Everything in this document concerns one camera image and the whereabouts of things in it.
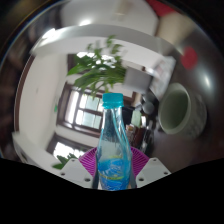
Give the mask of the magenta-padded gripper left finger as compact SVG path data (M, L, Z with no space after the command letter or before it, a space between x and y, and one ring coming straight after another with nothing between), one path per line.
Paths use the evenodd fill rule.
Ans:
M96 148L88 150L79 158L75 158L73 154L67 157L57 156L57 158L59 160L57 169L64 179L84 188L98 188Z

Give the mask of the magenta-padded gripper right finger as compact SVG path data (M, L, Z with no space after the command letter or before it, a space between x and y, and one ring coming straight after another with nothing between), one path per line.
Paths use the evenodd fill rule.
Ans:
M130 188L140 188L171 174L158 158L149 158L139 149L131 148L132 172Z

